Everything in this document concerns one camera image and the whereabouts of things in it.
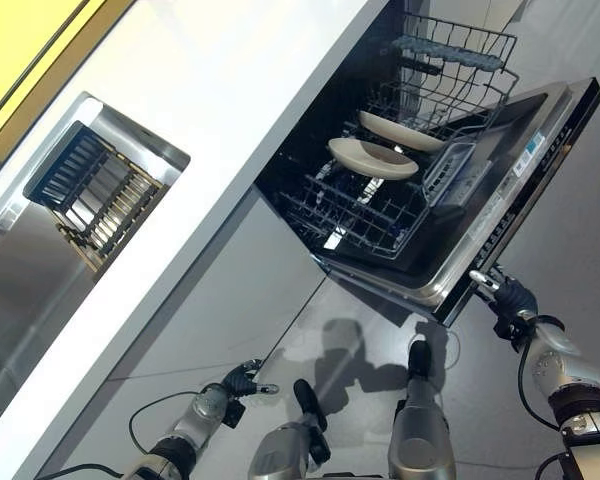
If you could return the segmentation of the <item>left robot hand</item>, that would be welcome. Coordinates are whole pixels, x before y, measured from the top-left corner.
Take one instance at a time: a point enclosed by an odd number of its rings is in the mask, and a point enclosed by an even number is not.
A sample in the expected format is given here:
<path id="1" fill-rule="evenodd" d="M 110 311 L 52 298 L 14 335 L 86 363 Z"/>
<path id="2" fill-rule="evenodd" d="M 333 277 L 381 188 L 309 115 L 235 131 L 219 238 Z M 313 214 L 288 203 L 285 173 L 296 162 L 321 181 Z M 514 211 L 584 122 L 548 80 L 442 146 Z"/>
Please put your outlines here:
<path id="1" fill-rule="evenodd" d="M 275 384 L 262 384 L 255 377 L 263 366 L 262 359 L 251 359 L 232 369 L 221 381 L 223 387 L 234 398 L 252 395 L 276 395 L 280 389 Z"/>

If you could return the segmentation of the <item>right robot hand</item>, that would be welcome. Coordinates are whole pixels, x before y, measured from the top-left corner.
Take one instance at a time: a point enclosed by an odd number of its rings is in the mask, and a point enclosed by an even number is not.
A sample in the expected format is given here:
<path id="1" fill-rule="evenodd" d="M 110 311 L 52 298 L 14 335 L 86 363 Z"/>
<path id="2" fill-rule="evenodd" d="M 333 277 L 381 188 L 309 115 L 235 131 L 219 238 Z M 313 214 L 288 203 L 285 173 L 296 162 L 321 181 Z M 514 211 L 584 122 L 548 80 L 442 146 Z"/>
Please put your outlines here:
<path id="1" fill-rule="evenodd" d="M 491 269 L 487 273 L 471 270 L 469 277 L 477 285 L 475 294 L 498 317 L 528 321 L 538 315 L 534 294 L 502 270 Z"/>

